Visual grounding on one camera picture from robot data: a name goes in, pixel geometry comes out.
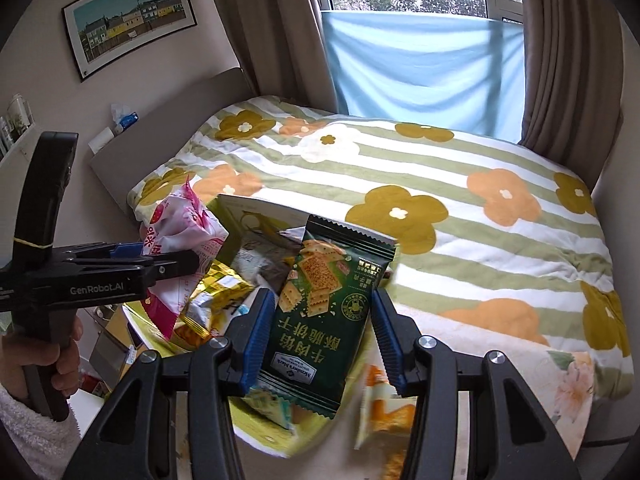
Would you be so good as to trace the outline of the white fluffy sleeve forearm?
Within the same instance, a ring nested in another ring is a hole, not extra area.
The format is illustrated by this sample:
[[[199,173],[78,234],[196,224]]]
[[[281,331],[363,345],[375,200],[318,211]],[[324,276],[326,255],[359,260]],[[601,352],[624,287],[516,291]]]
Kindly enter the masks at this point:
[[[39,479],[61,479],[81,440],[73,410],[62,422],[40,415],[1,387],[1,421]]]

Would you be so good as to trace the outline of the person left hand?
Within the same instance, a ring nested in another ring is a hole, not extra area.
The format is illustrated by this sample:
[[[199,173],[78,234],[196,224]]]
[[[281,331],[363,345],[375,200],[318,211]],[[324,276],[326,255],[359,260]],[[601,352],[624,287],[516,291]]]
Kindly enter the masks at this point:
[[[69,398],[79,388],[80,355],[78,341],[84,328],[76,316],[70,336],[70,344],[62,349],[58,344],[25,338],[21,335],[1,337],[1,385],[6,391],[23,403],[28,399],[28,388],[24,367],[29,365],[54,365],[56,373],[52,377],[55,390]]]

